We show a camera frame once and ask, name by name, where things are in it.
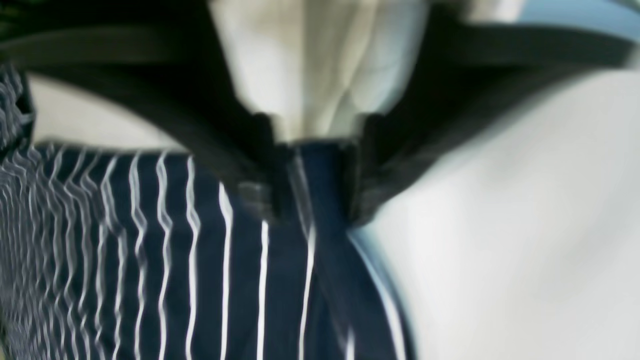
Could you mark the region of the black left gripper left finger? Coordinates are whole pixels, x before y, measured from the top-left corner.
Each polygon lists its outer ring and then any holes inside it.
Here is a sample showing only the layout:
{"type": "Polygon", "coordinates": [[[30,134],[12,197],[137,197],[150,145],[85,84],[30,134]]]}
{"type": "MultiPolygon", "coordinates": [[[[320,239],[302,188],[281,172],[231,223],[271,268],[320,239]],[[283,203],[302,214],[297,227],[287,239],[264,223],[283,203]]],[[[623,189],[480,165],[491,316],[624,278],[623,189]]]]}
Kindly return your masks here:
{"type": "Polygon", "coordinates": [[[3,0],[1,59],[114,101],[265,221],[282,214],[270,117],[237,97],[208,0],[3,0]]]}

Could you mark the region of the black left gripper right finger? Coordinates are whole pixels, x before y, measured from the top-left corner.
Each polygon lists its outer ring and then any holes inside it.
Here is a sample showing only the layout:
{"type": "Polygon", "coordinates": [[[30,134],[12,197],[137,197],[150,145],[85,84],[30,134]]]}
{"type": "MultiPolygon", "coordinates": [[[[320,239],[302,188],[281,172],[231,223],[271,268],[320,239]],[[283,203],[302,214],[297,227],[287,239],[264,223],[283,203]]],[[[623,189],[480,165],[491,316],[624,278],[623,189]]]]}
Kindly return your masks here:
{"type": "Polygon", "coordinates": [[[348,217],[370,222],[446,153],[553,85],[631,64],[638,41],[550,24],[472,23],[432,6],[403,94],[363,119],[350,158],[348,217]]]}

